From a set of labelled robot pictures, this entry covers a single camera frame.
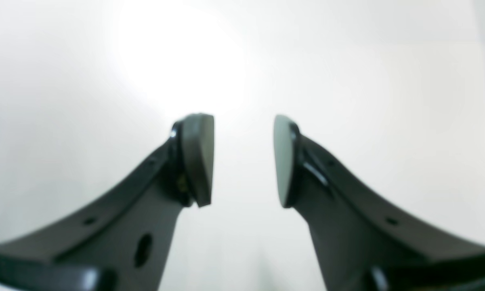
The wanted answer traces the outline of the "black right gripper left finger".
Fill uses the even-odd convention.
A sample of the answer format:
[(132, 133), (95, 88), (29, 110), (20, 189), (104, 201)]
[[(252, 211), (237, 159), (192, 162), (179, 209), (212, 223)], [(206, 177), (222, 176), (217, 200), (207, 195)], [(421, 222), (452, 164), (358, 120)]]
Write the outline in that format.
[(180, 212), (211, 204), (213, 164), (214, 117), (189, 114), (98, 199), (0, 243), (0, 290), (158, 290)]

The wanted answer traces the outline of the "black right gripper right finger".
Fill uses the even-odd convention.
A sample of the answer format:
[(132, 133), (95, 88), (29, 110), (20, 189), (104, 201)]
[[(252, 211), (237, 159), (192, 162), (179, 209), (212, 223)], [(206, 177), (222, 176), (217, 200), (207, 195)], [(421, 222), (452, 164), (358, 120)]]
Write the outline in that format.
[(274, 118), (277, 189), (305, 220), (329, 291), (485, 291), (485, 246), (401, 210), (284, 115)]

